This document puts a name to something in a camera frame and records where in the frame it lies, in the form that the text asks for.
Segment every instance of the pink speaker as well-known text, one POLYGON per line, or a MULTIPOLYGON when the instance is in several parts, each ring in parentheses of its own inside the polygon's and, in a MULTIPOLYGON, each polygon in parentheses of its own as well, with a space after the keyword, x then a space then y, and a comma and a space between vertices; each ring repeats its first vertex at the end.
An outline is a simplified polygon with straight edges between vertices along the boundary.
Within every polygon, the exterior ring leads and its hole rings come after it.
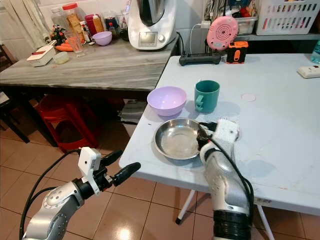
POLYGON ((238 22, 232 16, 220 16, 210 26, 206 41, 213 50, 224 50, 238 34, 238 22))

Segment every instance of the shelf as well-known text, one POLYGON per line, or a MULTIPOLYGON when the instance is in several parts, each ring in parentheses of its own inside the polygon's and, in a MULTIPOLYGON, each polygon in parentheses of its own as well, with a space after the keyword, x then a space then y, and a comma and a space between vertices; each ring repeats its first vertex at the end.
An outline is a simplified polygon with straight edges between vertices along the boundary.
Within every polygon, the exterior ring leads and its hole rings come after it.
POLYGON ((256 34, 238 35, 235 41, 272 41, 272 40, 320 40, 320 33, 308 33, 301 35, 263 35, 256 34))

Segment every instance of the carrot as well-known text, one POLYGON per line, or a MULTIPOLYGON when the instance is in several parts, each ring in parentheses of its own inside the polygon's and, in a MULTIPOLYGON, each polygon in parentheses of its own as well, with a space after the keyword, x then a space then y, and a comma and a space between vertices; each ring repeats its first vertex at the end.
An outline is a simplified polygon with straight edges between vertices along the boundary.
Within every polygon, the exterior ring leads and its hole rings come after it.
POLYGON ((71 48, 71 45, 69 43, 61 43, 61 46, 71 48))
POLYGON ((55 48, 61 52, 73 52, 74 51, 72 49, 72 47, 68 47, 68 46, 56 46, 55 48))

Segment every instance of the red stool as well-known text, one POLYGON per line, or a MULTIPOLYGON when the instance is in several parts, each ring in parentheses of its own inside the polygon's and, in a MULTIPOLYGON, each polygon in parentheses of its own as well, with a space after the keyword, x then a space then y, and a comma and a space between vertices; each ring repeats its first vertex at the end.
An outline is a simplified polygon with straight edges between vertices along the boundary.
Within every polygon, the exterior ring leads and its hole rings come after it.
POLYGON ((98 146, 96 136, 101 130, 101 125, 96 115, 82 98, 47 95, 36 106, 36 109, 63 152, 81 147, 96 148, 98 146), (97 126, 94 132, 88 128, 85 118, 93 121, 94 125, 97 126), (61 134, 66 128, 76 129, 81 139, 63 142, 61 134))

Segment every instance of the red container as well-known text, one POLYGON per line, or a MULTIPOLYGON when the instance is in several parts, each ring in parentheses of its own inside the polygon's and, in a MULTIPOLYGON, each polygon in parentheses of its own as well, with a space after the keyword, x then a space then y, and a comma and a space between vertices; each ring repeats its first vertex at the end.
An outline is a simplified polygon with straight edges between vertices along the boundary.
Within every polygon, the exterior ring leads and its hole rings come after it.
POLYGON ((86 21, 86 24, 89 28, 89 31, 91 33, 91 36, 95 35, 97 33, 96 31, 96 27, 94 25, 94 21, 93 21, 93 16, 94 14, 90 14, 90 15, 87 15, 84 17, 85 21, 86 21))

